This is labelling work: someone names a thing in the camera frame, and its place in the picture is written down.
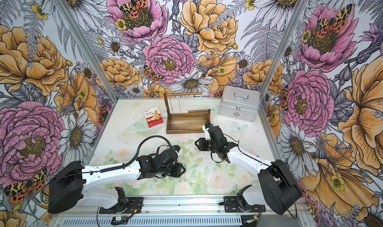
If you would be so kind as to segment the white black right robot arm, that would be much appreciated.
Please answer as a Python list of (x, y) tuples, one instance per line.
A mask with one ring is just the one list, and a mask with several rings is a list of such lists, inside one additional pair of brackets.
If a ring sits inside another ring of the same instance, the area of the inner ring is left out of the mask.
[(264, 160), (239, 147), (239, 141), (229, 142), (219, 126), (202, 126), (204, 137), (195, 142), (199, 151), (216, 154), (224, 162), (241, 166), (257, 176), (259, 186), (247, 185), (239, 190), (234, 200), (224, 201), (227, 207), (240, 212), (262, 212), (268, 206), (274, 213), (283, 215), (302, 197), (302, 190), (280, 159)]

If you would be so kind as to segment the wooden jewelry display stand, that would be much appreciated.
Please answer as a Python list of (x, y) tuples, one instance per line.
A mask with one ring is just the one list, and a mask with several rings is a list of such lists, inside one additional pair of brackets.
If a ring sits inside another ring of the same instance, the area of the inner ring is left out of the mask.
[(169, 107), (168, 98), (187, 95), (202, 95), (202, 92), (187, 93), (164, 93), (164, 101), (167, 111), (166, 133), (167, 134), (188, 134), (203, 133), (202, 127), (210, 124), (210, 109), (189, 110), (188, 112), (172, 113)]

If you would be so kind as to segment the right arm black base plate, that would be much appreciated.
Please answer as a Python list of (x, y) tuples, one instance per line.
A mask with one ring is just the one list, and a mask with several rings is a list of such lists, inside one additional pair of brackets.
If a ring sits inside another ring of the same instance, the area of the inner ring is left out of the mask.
[(224, 207), (226, 213), (264, 213), (266, 207), (264, 205), (249, 206), (244, 201), (239, 201), (237, 196), (225, 196), (223, 202), (219, 203)]

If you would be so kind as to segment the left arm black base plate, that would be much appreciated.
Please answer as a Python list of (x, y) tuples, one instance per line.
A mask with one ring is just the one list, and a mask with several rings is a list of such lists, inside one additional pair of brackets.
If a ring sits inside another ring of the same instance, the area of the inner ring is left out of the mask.
[(98, 211), (100, 214), (134, 214), (140, 213), (143, 205), (144, 198), (142, 197), (126, 197), (119, 200), (119, 202), (109, 208), (100, 208)]

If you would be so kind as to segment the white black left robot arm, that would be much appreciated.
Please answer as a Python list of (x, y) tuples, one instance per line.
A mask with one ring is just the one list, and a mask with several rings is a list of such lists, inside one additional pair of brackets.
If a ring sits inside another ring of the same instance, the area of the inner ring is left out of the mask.
[(163, 136), (167, 148), (149, 155), (139, 155), (142, 141), (134, 157), (128, 162), (84, 166), (73, 161), (58, 172), (48, 183), (48, 212), (59, 214), (73, 207), (99, 207), (108, 214), (121, 213), (130, 203), (122, 187), (104, 189), (103, 186), (122, 181), (151, 178), (179, 178), (186, 169), (178, 162), (180, 147), (171, 145)]

